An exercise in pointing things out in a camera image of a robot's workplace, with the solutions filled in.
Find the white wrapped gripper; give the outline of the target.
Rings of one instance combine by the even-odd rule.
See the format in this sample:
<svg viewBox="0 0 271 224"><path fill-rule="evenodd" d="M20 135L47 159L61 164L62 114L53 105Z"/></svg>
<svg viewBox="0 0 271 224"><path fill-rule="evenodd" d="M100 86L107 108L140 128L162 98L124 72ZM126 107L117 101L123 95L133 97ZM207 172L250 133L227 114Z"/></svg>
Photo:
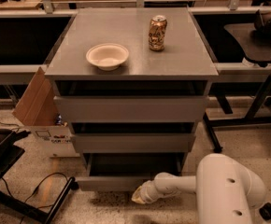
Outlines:
<svg viewBox="0 0 271 224"><path fill-rule="evenodd" d="M156 189L153 181L143 183L132 195L132 201L139 204L155 203L160 198L161 193Z"/></svg>

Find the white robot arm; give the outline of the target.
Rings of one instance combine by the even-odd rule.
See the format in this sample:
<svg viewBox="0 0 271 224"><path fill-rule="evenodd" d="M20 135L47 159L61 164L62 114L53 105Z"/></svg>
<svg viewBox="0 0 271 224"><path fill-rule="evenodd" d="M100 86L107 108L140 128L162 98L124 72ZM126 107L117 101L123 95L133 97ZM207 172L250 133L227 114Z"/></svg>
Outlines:
<svg viewBox="0 0 271 224"><path fill-rule="evenodd" d="M199 224L253 224L250 210L265 200L263 180L250 169L223 154L209 154L196 175L159 173L132 196L135 203L154 203L181 192L196 196Z"/></svg>

